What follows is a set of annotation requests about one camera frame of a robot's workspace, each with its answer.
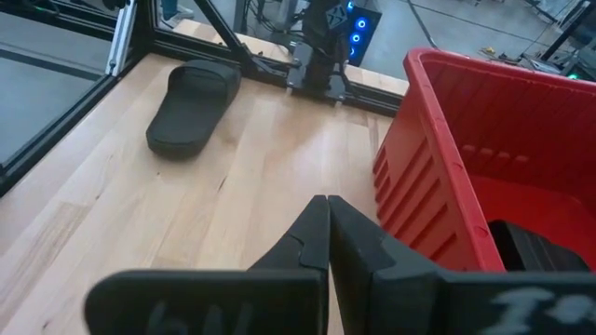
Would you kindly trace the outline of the black stand pole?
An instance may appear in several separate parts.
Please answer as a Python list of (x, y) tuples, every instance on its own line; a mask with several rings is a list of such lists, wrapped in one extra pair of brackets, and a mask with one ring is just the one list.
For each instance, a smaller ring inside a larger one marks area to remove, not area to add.
[(569, 79), (596, 82), (596, 0), (580, 0), (578, 10), (569, 19), (562, 33), (543, 52), (540, 59), (550, 61), (567, 43), (574, 51), (560, 60), (560, 75)]

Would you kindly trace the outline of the black slide sandal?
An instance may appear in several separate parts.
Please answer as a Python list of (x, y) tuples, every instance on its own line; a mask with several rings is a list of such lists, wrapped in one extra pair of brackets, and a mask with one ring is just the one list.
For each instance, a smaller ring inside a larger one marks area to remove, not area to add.
[(498, 254), (508, 271), (589, 272), (585, 261), (569, 248), (509, 221), (490, 221)]
[(200, 154), (239, 91), (235, 65), (190, 60), (174, 68), (167, 92), (145, 131), (148, 148), (173, 160)]

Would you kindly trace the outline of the person's foot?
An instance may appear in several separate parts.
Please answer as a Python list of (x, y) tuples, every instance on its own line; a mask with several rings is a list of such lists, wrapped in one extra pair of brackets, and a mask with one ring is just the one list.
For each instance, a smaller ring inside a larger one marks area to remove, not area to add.
[(159, 27), (173, 30), (182, 20), (191, 20), (194, 11), (179, 4), (179, 0), (160, 0)]

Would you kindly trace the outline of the red plastic bin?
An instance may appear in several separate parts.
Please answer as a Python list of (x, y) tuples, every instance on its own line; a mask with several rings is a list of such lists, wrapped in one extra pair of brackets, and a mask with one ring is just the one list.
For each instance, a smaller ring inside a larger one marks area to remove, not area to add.
[(500, 272), (510, 221), (596, 272), (596, 83), (430, 48), (373, 165), (377, 216), (439, 265)]

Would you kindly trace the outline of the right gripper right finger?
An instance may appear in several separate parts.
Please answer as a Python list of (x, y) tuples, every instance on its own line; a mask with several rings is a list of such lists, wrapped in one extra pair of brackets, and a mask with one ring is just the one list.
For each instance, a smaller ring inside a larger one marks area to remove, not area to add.
[(329, 198), (345, 335), (596, 335), (596, 275), (457, 272)]

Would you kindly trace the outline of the black diagonal frame strut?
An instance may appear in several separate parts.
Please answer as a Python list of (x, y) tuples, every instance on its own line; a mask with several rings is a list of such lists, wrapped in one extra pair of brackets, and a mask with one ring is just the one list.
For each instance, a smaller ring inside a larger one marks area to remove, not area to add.
[(211, 0), (194, 0), (194, 2), (201, 9), (204, 16), (208, 19), (218, 35), (223, 39), (224, 43), (228, 46), (234, 59), (241, 65), (242, 70), (247, 74), (257, 73), (259, 67), (257, 62), (253, 59), (252, 53), (240, 42)]

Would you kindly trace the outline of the computer tower blue lights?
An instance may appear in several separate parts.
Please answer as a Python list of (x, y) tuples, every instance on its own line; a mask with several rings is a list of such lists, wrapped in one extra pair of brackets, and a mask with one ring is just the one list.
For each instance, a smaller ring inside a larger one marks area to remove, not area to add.
[(348, 0), (349, 64), (360, 66), (373, 39), (382, 13), (376, 0)]

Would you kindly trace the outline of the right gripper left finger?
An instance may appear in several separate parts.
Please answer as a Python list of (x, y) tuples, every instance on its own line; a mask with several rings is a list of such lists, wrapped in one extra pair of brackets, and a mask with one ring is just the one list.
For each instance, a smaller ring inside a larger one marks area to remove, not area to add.
[(330, 208), (314, 196), (247, 270), (118, 272), (89, 291), (90, 335), (326, 335)]

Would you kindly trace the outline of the black frame crossbar silver brackets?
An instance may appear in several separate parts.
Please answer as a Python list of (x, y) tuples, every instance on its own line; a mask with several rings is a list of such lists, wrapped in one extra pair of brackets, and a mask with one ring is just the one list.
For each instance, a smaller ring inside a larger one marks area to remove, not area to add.
[(139, 58), (125, 2), (0, 0), (0, 199)]

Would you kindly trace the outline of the black frame side rail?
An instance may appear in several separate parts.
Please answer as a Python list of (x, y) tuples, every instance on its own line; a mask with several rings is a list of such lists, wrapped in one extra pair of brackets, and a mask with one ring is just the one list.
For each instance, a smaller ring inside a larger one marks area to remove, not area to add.
[[(255, 81), (285, 87), (285, 74), (292, 66), (290, 51), (281, 45), (243, 34), (237, 38), (256, 60), (282, 71), (278, 75), (248, 70), (245, 75)], [(224, 44), (213, 27), (192, 20), (183, 21), (173, 32), (155, 31), (153, 51), (176, 60), (201, 59), (240, 64), (239, 56)], [(351, 80), (351, 89), (343, 99), (345, 105), (384, 116), (395, 115), (408, 87), (406, 81), (351, 65), (346, 67), (345, 74)]]

